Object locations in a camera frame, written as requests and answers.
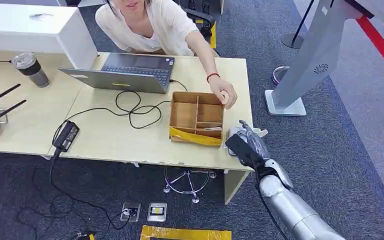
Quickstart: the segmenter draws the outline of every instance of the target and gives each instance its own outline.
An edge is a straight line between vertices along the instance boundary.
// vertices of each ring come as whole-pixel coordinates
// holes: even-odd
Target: cardboard box
[[[220,146],[224,105],[213,93],[173,92],[170,139],[175,142]]]

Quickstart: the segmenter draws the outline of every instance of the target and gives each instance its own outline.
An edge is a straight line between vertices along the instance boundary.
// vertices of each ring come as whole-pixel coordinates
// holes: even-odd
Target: yellow tape
[[[175,240],[232,240],[231,231],[174,229],[158,226],[142,226],[140,240],[151,238]]]
[[[170,136],[176,136],[179,137],[183,140],[196,143],[196,144],[202,144],[202,145],[207,145],[207,146],[220,146],[222,144],[222,140],[215,138],[215,137],[210,137],[210,136],[202,136],[198,134],[193,134],[189,132],[184,132],[179,129],[176,129],[174,127],[170,127]]]
[[[196,24],[203,24],[204,23],[204,20],[196,20],[195,21]],[[209,38],[209,46],[212,48],[212,49],[215,49],[216,48],[216,22],[214,22],[214,26],[212,26],[211,28],[211,37]]]
[[[216,48],[216,22],[214,22],[214,26],[211,28],[211,37],[209,38],[209,46],[212,49]]]

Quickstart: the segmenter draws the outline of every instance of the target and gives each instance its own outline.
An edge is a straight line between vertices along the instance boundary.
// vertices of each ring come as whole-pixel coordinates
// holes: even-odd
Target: woman's hand
[[[236,95],[236,91],[232,84],[221,79],[217,75],[210,76],[208,83],[211,91],[217,96],[220,102],[226,106],[226,109],[230,109],[235,104],[238,95]],[[226,92],[228,98],[226,98],[222,92]]]

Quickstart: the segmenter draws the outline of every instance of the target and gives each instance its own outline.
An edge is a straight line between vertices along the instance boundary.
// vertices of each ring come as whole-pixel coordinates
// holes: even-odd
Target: chair armrest
[[[183,10],[188,15],[193,16],[193,17],[197,17],[197,18],[202,19],[205,22],[207,22],[209,24],[209,30],[211,30],[213,28],[214,24],[216,23],[216,20],[211,15],[208,15],[208,14],[205,14],[205,13],[202,13],[202,12],[199,12],[199,11],[195,11],[195,10],[192,10],[192,9],[189,9],[189,8],[183,8]]]

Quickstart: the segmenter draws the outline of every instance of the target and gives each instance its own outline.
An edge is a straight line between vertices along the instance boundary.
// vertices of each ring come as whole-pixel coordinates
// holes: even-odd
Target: red bracelet
[[[213,72],[213,73],[211,73],[210,75],[208,75],[207,77],[206,77],[206,82],[207,83],[210,83],[209,81],[208,81],[208,79],[210,79],[212,76],[214,76],[214,75],[216,75],[216,76],[218,76],[219,78],[222,78],[222,77],[220,77],[220,75],[217,73],[217,72]]]

